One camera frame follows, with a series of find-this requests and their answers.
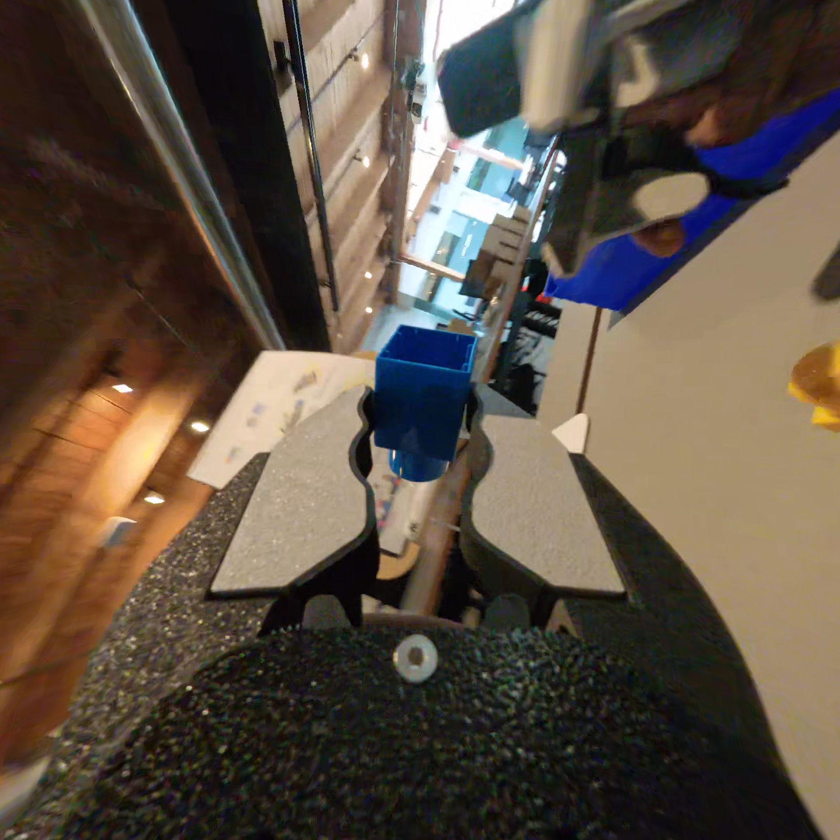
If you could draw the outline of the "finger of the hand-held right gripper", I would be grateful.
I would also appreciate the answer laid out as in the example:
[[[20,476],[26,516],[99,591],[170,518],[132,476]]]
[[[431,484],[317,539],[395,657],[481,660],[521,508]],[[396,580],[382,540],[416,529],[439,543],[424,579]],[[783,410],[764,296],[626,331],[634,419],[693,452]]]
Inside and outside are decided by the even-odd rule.
[[[711,191],[700,172],[657,175],[636,188],[630,199],[633,210],[647,223],[661,223],[685,216],[706,201]]]
[[[634,181],[614,162],[605,132],[569,132],[563,142],[566,166],[541,258],[551,275],[572,277],[596,245],[633,229]]]

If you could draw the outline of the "blue plastic bin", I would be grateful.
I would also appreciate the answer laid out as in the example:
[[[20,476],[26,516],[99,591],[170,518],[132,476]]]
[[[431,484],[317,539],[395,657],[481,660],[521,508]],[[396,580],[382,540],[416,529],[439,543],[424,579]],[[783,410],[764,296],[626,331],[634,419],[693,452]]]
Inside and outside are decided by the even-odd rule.
[[[839,90],[835,90],[808,106],[768,121],[740,143],[701,151],[700,158],[724,175],[766,181],[791,177],[838,130]],[[687,215],[686,243],[676,255],[666,259],[653,257],[624,235],[594,247],[576,275],[549,276],[546,293],[562,301],[628,314],[757,203],[711,196]]]

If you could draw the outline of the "wooden clipboard with instruction sheet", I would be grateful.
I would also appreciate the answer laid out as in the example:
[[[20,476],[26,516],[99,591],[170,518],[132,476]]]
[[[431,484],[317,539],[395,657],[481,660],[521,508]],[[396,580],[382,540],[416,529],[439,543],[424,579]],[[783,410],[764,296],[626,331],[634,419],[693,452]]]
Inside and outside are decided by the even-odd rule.
[[[208,432],[187,475],[221,490],[256,455],[270,452],[308,418],[356,386],[373,386],[375,353],[351,355],[264,351]],[[429,490],[399,479],[389,453],[372,446],[369,481],[381,546],[379,581],[402,581],[419,548],[413,526],[427,511]]]

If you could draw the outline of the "blue mega block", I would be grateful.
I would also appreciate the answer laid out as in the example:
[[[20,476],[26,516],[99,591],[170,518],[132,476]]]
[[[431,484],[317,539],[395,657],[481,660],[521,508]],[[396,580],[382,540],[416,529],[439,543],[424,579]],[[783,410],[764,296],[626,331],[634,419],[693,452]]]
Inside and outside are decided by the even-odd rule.
[[[377,354],[374,443],[398,478],[435,481],[455,460],[476,347],[472,334],[401,325]]]

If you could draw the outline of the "yellow mega block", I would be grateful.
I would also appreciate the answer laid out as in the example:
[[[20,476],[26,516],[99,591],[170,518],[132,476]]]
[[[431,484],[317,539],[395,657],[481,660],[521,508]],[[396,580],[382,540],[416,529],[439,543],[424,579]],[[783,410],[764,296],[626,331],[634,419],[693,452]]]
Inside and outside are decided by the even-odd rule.
[[[839,432],[839,342],[824,343],[805,353],[791,371],[788,393],[810,406],[816,427]]]

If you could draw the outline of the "stack of cardboard boxes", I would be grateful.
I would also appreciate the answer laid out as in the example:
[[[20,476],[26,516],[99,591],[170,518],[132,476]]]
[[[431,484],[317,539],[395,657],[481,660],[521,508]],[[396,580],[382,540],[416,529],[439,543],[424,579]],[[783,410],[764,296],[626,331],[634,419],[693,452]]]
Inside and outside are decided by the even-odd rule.
[[[531,211],[525,206],[518,206],[509,217],[496,215],[477,257],[468,264],[461,295],[492,301],[508,282],[513,281],[520,247],[527,239],[531,219]]]

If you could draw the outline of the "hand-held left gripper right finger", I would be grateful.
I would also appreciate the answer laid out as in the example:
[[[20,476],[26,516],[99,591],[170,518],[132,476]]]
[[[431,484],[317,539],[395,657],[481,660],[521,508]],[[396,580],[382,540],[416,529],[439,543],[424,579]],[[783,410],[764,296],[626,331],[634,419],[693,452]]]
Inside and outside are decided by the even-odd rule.
[[[573,454],[530,416],[476,387],[467,410],[469,480],[460,551],[489,598],[623,599],[619,572]]]

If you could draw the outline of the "white desk mat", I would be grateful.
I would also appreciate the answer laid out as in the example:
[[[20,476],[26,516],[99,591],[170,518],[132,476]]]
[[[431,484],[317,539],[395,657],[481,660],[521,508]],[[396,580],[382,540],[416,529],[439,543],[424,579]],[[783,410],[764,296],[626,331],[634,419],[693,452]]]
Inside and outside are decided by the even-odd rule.
[[[552,436],[572,455],[584,455],[590,431],[590,418],[577,413],[552,430]]]

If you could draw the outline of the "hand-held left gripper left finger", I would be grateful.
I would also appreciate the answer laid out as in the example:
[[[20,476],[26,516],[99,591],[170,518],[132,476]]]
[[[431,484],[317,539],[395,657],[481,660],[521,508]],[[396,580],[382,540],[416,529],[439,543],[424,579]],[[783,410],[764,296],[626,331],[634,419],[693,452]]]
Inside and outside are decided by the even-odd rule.
[[[372,469],[373,391],[358,385],[295,426],[270,452],[206,592],[284,595],[322,574],[375,578],[380,550]]]

